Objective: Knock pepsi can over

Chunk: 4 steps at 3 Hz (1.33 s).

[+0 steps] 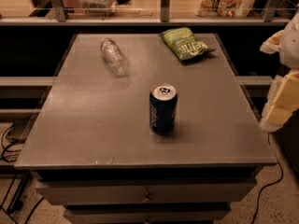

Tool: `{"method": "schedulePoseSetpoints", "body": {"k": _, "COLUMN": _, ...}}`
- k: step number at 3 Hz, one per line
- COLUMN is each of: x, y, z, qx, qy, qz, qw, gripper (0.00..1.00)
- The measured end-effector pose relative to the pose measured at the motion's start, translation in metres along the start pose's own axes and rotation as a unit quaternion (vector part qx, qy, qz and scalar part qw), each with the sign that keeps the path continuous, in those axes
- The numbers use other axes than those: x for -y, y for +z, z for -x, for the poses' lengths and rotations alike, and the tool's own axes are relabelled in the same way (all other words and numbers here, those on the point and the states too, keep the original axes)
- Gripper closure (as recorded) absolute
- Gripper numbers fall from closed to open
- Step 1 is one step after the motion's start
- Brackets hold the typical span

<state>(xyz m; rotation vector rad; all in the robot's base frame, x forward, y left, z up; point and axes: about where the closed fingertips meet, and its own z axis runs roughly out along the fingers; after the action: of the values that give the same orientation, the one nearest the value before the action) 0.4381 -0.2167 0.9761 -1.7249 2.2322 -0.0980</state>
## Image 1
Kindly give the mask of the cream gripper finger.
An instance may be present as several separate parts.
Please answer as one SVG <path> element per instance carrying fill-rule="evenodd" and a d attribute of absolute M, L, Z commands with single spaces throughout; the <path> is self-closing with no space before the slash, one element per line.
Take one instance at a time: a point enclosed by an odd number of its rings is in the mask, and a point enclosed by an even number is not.
<path fill-rule="evenodd" d="M 277 131 L 298 109 L 299 71 L 291 71 L 284 77 L 275 76 L 263 107 L 261 129 L 269 133 Z"/>
<path fill-rule="evenodd" d="M 271 35 L 266 41 L 260 46 L 260 51 L 267 54 L 273 54 L 279 52 L 280 40 L 283 34 L 283 30 L 280 30 Z"/>

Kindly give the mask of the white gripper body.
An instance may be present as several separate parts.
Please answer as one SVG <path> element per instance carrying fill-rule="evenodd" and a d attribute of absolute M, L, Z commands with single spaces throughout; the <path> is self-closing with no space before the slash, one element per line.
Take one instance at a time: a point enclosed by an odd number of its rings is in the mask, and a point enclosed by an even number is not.
<path fill-rule="evenodd" d="M 291 69 L 299 69 L 299 13 L 284 28 L 279 43 L 279 60 Z"/>

